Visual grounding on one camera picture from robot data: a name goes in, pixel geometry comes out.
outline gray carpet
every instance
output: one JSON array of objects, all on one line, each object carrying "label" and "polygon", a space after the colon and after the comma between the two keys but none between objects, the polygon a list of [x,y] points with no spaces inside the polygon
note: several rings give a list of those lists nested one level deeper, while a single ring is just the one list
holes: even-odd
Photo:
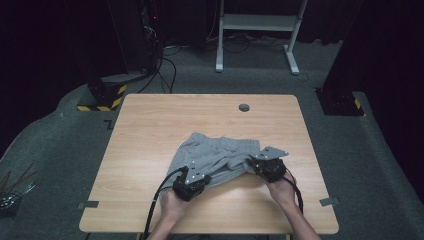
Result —
[{"label": "gray carpet", "polygon": [[[424,239],[424,208],[390,152],[365,94],[355,92],[366,116],[335,117],[322,113],[314,88],[321,87],[340,44],[297,43],[294,54],[301,74],[291,75],[281,41],[258,42],[241,53],[224,53],[224,72],[215,72],[214,51],[178,47],[165,50],[177,68],[174,93],[291,94],[300,103],[334,206],[340,230],[322,239]],[[226,44],[237,51],[240,45]],[[170,82],[173,68],[163,62]],[[148,80],[128,85],[136,93]],[[0,178],[12,178],[31,164],[36,187],[23,197],[15,218],[0,219],[0,239],[84,239],[79,230],[87,200],[112,130],[104,120],[114,112],[79,112],[81,86],[58,103],[55,112],[30,124],[0,162]],[[157,77],[144,93],[163,93]],[[95,239],[135,239],[134,233],[94,233]]]}]

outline handheld controller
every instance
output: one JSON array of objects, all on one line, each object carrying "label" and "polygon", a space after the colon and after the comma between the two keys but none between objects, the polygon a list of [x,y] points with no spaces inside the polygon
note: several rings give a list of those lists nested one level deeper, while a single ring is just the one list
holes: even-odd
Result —
[{"label": "handheld controller", "polygon": [[264,148],[259,154],[252,156],[248,163],[255,173],[269,183],[283,178],[287,171],[280,157],[287,156],[288,152],[273,147]]},{"label": "handheld controller", "polygon": [[189,202],[205,190],[212,178],[196,172],[194,162],[190,164],[190,168],[185,166],[183,169],[183,173],[174,181],[172,189],[180,199]]}]

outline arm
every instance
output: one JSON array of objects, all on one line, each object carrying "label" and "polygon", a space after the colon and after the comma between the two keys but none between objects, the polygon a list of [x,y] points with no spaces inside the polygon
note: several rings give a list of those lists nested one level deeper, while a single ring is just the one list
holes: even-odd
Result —
[{"label": "arm", "polygon": [[163,208],[159,222],[156,224],[148,240],[165,240],[174,225],[186,213],[190,202],[186,202],[177,197],[170,189],[163,196]]},{"label": "arm", "polygon": [[[286,173],[284,177],[294,181],[289,173]],[[265,182],[265,184],[271,193],[271,197],[280,206],[289,220],[294,235],[296,235],[299,240],[320,239],[296,205],[293,187],[284,179],[280,179],[274,183]]]}]

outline cable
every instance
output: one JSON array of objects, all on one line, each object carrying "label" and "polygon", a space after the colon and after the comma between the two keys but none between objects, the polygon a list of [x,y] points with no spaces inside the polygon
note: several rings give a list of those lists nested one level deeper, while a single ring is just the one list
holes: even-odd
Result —
[{"label": "cable", "polygon": [[178,50],[177,50],[176,52],[174,52],[174,53],[170,53],[170,54],[163,54],[163,56],[172,56],[172,55],[175,55],[175,54],[177,54],[177,53],[181,52],[181,50],[183,49],[183,46],[181,46],[181,45],[177,45],[177,46],[168,46],[168,47],[165,47],[165,48],[164,48],[164,50],[165,50],[165,49],[175,48],[175,47],[179,47],[179,48],[178,48]]},{"label": "cable", "polygon": [[300,212],[303,214],[303,199],[302,199],[302,194],[300,193],[299,188],[296,185],[296,179],[293,177],[293,175],[291,174],[291,172],[286,168],[286,171],[290,174],[290,176],[293,178],[293,181],[290,181],[288,178],[283,176],[283,179],[286,180],[288,183],[290,183],[290,185],[293,187],[294,191],[296,192],[297,195],[297,201],[299,204],[299,209]]},{"label": "cable", "polygon": [[288,39],[278,39],[278,38],[272,38],[272,41],[270,43],[254,43],[254,42],[250,42],[250,46],[252,47],[275,47],[275,46],[279,46],[279,45],[285,45],[289,40]]},{"label": "cable", "polygon": [[139,240],[146,240],[147,239],[147,234],[149,233],[150,222],[152,221],[152,216],[153,216],[153,212],[155,210],[156,202],[158,200],[159,193],[161,192],[163,185],[165,185],[166,181],[168,181],[168,179],[170,179],[175,173],[183,172],[183,171],[185,171],[185,169],[186,168],[184,168],[184,167],[178,168],[177,170],[171,172],[170,174],[168,174],[168,176],[165,177],[163,182],[159,185],[158,190],[156,191],[155,196],[153,197],[152,204],[150,205],[149,215],[147,217],[146,227],[144,228],[144,233],[143,233],[143,235],[140,235]]},{"label": "cable", "polygon": [[296,80],[299,81],[299,82],[307,82],[309,80],[309,74],[308,73],[299,73],[297,75],[297,79]]},{"label": "cable", "polygon": [[213,23],[212,23],[212,28],[211,31],[209,32],[209,35],[206,37],[206,41],[210,38],[210,36],[212,35],[213,29],[215,28],[215,22],[216,22],[216,13],[218,12],[218,0],[215,0],[215,16],[213,17]]},{"label": "cable", "polygon": [[175,77],[177,76],[177,68],[175,67],[175,64],[171,60],[169,60],[167,58],[162,58],[162,59],[171,63],[172,66],[174,67],[174,76],[172,77],[171,87],[169,88],[169,93],[172,93],[172,90],[174,88],[174,83],[175,83]]},{"label": "cable", "polygon": [[168,87],[169,91],[171,91],[171,87],[169,86],[168,82],[165,80],[165,78],[162,76],[162,74],[160,72],[159,72],[159,76],[160,76],[160,85],[162,87],[163,93],[166,93],[165,88],[163,86],[163,83],[165,83],[165,85]]},{"label": "cable", "polygon": [[166,189],[169,189],[169,188],[172,188],[172,186],[163,187],[163,188],[160,189],[160,191],[162,192],[163,190],[166,190]]},{"label": "cable", "polygon": [[236,6],[236,10],[235,10],[235,14],[237,14],[238,13],[238,6],[240,5],[240,0],[238,0],[238,2],[237,2],[237,6]]},{"label": "cable", "polygon": [[230,52],[230,53],[242,53],[242,52],[246,51],[250,46],[250,41],[244,34],[241,37],[242,37],[242,39],[245,40],[244,42],[237,41],[237,38],[230,39],[230,42],[235,43],[235,44],[246,44],[246,46],[242,50],[232,51],[232,50],[229,50],[228,48],[225,48],[225,47],[223,47],[223,49],[227,52]]},{"label": "cable", "polygon": [[84,240],[88,240],[91,236],[91,233],[87,233],[87,236],[85,236]]},{"label": "cable", "polygon": [[155,69],[153,76],[150,78],[149,82],[146,85],[144,85],[144,87],[142,89],[140,89],[140,91],[138,91],[137,93],[141,93],[144,89],[146,89],[150,85],[150,83],[152,83],[152,81],[156,77],[156,75],[159,73],[159,69],[162,66],[162,57],[160,57],[159,59],[160,59],[159,60],[159,66]]}]

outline black cable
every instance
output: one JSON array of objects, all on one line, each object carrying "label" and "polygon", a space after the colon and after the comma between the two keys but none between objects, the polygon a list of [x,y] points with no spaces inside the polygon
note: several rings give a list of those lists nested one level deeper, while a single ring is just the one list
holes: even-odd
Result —
[{"label": "black cable", "polygon": [[215,11],[214,11],[214,17],[213,17],[213,22],[212,22],[212,27],[211,27],[211,31],[209,32],[209,35],[206,37],[206,41],[211,37],[212,32],[215,28],[215,23],[216,23],[216,16],[218,15],[218,0],[215,0]]},{"label": "black cable", "polygon": [[162,189],[163,185],[166,183],[166,181],[168,181],[169,178],[172,177],[172,175],[174,175],[177,172],[182,172],[184,170],[185,170],[185,168],[178,168],[177,170],[175,170],[175,171],[171,172],[170,174],[168,174],[168,176],[165,177],[165,179],[163,180],[163,182],[158,187],[158,190],[156,190],[155,196],[153,197],[153,200],[152,200],[152,204],[150,205],[149,215],[147,217],[146,227],[144,228],[144,233],[143,233],[142,236],[140,235],[139,240],[140,239],[141,240],[146,240],[147,239],[147,235],[149,233],[150,222],[152,221],[152,216],[153,216],[153,212],[155,210],[156,202],[158,200],[159,193],[161,192],[161,189]]},{"label": "black cable", "polygon": [[183,46],[181,46],[181,44],[179,44],[178,45],[178,50],[176,51],[176,52],[174,52],[174,53],[169,53],[169,54],[163,54],[163,56],[172,56],[172,55],[175,55],[175,54],[177,54],[177,53],[179,53],[179,52],[181,52],[181,50],[183,49]]},{"label": "black cable", "polygon": [[172,78],[171,87],[169,88],[169,93],[172,93],[172,90],[174,88],[174,83],[175,83],[175,77],[177,75],[177,68],[175,67],[175,64],[171,60],[169,60],[167,58],[162,58],[162,59],[165,60],[165,61],[167,61],[167,62],[169,62],[169,63],[171,63],[172,66],[174,67],[174,76]]},{"label": "black cable", "polygon": [[293,189],[294,189],[294,191],[295,191],[295,193],[297,195],[297,201],[298,201],[298,204],[299,204],[300,212],[303,214],[303,199],[302,199],[302,194],[300,193],[300,190],[299,190],[299,188],[296,185],[296,179],[293,177],[293,175],[291,174],[291,172],[287,168],[286,168],[286,170],[290,174],[290,176],[293,178],[293,181],[294,182],[290,181],[288,178],[286,178],[284,176],[283,176],[283,179],[286,180],[287,182],[289,182],[290,185],[292,185],[292,187],[293,187]]},{"label": "black cable", "polygon": [[277,38],[274,38],[269,43],[254,43],[254,42],[250,41],[250,46],[252,46],[252,47],[273,47],[273,46],[278,46],[278,45],[283,44],[283,43],[275,44],[277,42],[277,40],[278,40]]},{"label": "black cable", "polygon": [[87,233],[87,236],[85,236],[84,240],[88,240],[91,236],[91,233]]},{"label": "black cable", "polygon": [[138,91],[137,93],[141,93],[144,89],[146,89],[150,85],[150,83],[152,83],[153,79],[159,73],[159,69],[161,68],[161,66],[162,66],[162,58],[160,58],[159,66],[156,68],[155,73],[150,78],[149,82],[146,85],[144,85],[144,87],[142,89],[140,89],[140,91]]},{"label": "black cable", "polygon": [[159,76],[160,76],[160,85],[162,87],[163,93],[166,93],[163,83],[165,83],[165,85],[168,87],[168,90],[171,91],[171,87],[169,86],[168,82],[165,80],[165,78],[162,76],[160,72],[159,72]]},{"label": "black cable", "polygon": [[168,187],[161,188],[161,189],[160,189],[160,192],[162,192],[163,190],[169,189],[169,188],[172,188],[172,186],[168,186]]},{"label": "black cable", "polygon": [[250,46],[250,41],[245,35],[242,36],[242,39],[244,39],[245,41],[243,41],[243,42],[238,41],[238,38],[227,40],[227,41],[230,41],[231,43],[234,43],[234,44],[245,44],[246,45],[243,49],[241,49],[239,51],[232,51],[232,50],[229,50],[228,48],[225,48],[225,47],[222,47],[222,48],[225,51],[230,52],[230,53],[242,53],[242,52],[246,51]]},{"label": "black cable", "polygon": [[308,73],[299,73],[297,75],[297,81],[299,82],[307,82],[309,80],[309,74]]}]

